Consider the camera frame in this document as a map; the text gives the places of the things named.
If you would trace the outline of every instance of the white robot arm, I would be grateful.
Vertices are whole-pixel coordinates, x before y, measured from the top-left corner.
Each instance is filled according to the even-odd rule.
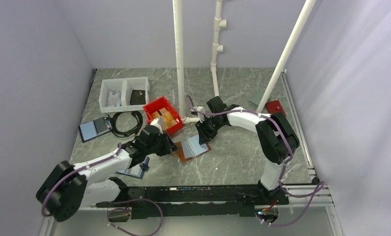
[[[147,125],[135,140],[119,144],[118,148],[91,161],[70,165],[60,162],[36,193],[43,204],[43,214],[47,209],[58,222],[70,218],[80,206],[90,206],[99,202],[110,202],[122,195],[126,186],[117,178],[98,181],[121,170],[129,169],[144,161],[150,154],[163,156],[177,150],[165,131],[155,119]]]
[[[211,141],[217,135],[218,129],[224,125],[238,126],[256,133],[266,157],[265,170],[258,184],[263,187],[265,196],[271,198],[279,191],[279,178],[283,171],[284,160],[289,157],[289,150],[281,135],[275,134],[277,131],[275,125],[263,116],[276,122],[294,153],[300,142],[285,116],[282,113],[271,115],[242,112],[246,109],[238,105],[227,106],[218,96],[210,99],[207,106],[214,116],[204,117],[195,124],[200,137],[199,144]]]

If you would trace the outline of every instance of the white pvc pipe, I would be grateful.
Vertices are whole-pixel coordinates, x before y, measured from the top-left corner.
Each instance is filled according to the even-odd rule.
[[[183,54],[183,33],[182,33],[182,0],[172,0],[174,11],[174,31],[175,31],[175,56],[177,59],[177,81],[178,81],[178,105],[179,114],[182,120],[185,116],[184,101],[184,54]]]
[[[222,1],[216,1],[216,15],[214,17],[214,36],[211,55],[211,76],[213,78],[214,96],[219,96],[219,84],[217,82],[217,52],[223,51],[223,45],[219,45],[220,28],[226,27],[226,20],[222,20]]]
[[[184,120],[183,120],[183,124],[188,124],[188,123],[191,123],[191,122],[198,122],[200,119],[198,117],[186,117]]]
[[[213,77],[214,96],[219,96],[219,84],[217,83],[216,67],[212,66],[210,70],[211,70],[211,76]]]
[[[274,86],[279,78],[279,75],[281,74],[285,66],[285,63],[288,60],[289,55],[291,54],[292,48],[294,47],[295,43],[297,42],[298,36],[303,30],[304,24],[306,23],[307,18],[310,15],[310,12],[315,4],[315,1],[316,0],[306,0],[306,2],[304,3],[303,9],[301,10],[300,15],[298,16],[298,20],[295,23],[294,28],[292,29],[291,35],[287,41],[284,51],[282,52],[278,64],[275,67],[274,73],[272,74],[271,80],[269,81],[269,84],[266,87],[265,93],[262,96],[262,99],[259,103],[258,109],[256,109],[256,112],[258,113],[262,112],[263,107],[265,106],[266,101],[271,95],[271,92],[274,89]]]

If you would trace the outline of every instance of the gray marble surface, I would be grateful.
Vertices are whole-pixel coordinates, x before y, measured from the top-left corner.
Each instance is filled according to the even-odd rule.
[[[261,89],[266,88],[273,68],[219,68],[217,71],[220,97],[227,105],[238,104],[246,109],[256,110],[249,100]],[[150,83],[149,98],[151,101],[164,96],[178,111],[177,76],[175,68],[128,68],[98,69],[91,87],[90,95],[84,109],[82,123],[102,116],[99,108],[99,93],[102,79],[116,79],[147,76]],[[208,110],[206,102],[213,98],[213,84],[210,68],[185,69],[185,93],[193,98],[198,106]],[[291,125],[293,116],[288,108],[287,94],[281,80],[277,82],[271,99],[279,99],[287,113]],[[136,120],[130,113],[118,118],[119,130],[126,130],[135,125]],[[197,134],[194,124],[186,124],[171,137],[174,142],[185,140]],[[77,137],[71,163],[79,163],[107,154],[116,148],[119,139],[109,133],[92,141],[82,143]],[[211,151],[188,161],[179,162],[170,155],[150,156],[149,171],[143,179],[114,174],[129,186],[173,186],[173,185],[218,185],[218,184],[251,184],[257,183],[263,174],[265,156],[256,134],[239,127],[225,126],[220,129],[216,138],[210,143]],[[310,183],[307,162],[302,148],[294,154],[288,166],[285,183]]]

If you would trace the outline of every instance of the white enclosure wall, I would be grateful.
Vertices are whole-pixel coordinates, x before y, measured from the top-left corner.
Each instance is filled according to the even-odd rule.
[[[319,1],[288,82],[347,236],[391,236],[391,0]]]
[[[175,67],[172,0],[57,0],[94,68]],[[218,67],[275,67],[305,0],[224,0]],[[184,66],[210,67],[215,0],[183,1]]]
[[[0,0],[0,236],[36,236],[35,194],[70,157],[92,70],[53,0]]]

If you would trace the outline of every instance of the green object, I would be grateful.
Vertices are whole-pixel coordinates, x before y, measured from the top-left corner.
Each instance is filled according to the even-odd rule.
[[[255,94],[255,96],[253,96],[249,100],[249,102],[255,104],[256,106],[259,106],[260,100],[262,99],[264,93],[265,93],[265,90],[260,90],[258,93]]]

